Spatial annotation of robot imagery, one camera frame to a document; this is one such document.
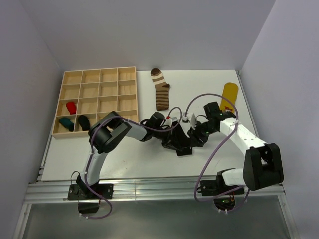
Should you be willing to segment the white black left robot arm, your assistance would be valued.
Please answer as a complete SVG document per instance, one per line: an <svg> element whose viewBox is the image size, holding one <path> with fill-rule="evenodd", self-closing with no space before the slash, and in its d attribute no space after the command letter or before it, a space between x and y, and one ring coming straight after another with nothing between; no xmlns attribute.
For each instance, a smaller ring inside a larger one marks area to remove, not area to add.
<svg viewBox="0 0 319 239"><path fill-rule="evenodd" d="M164 125L165 122L165 116L160 112L155 112L149 119L136 123L112 111L93 125L88 132L91 152L84 171L76 179L79 194L85 199L95 197L104 161L124 137L140 142L154 137L161 140L164 148L175 150L181 155L184 130L179 121Z"/></svg>

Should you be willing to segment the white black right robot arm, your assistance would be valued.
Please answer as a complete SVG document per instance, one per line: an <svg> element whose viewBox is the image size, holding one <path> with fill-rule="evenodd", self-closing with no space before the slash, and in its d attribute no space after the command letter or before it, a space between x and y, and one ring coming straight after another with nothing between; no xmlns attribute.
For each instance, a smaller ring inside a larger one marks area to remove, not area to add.
<svg viewBox="0 0 319 239"><path fill-rule="evenodd" d="M204 106L206 121L201 123L196 116L189 117L190 129L187 132L191 147L202 147L208 137L220 132L231 140L244 155L242 168L219 171L213 180L214 195L227 194L232 188L246 186L251 191L280 184L284 180L279 147L256 137L241 125L231 111L223 112L217 102Z"/></svg>

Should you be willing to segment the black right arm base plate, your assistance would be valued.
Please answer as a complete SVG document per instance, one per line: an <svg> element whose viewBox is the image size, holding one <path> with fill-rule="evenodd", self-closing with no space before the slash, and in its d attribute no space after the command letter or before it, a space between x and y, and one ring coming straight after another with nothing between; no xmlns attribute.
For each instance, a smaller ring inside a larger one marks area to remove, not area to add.
<svg viewBox="0 0 319 239"><path fill-rule="evenodd" d="M218 195L243 195L244 188L239 185L228 186L223 179L209 179L197 181L195 196L218 196Z"/></svg>

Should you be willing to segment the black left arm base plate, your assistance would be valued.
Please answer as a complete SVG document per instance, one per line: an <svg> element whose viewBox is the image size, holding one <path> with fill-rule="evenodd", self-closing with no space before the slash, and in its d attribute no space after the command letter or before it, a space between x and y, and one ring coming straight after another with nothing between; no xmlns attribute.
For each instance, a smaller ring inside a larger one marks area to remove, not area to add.
<svg viewBox="0 0 319 239"><path fill-rule="evenodd" d="M113 196L113 184L96 184L92 186L92 189L98 193L99 195L103 196L105 199L112 199ZM97 195L92 193L90 190L83 190L77 185L72 184L69 187L69 192L67 199L72 200L97 200L100 199Z"/></svg>

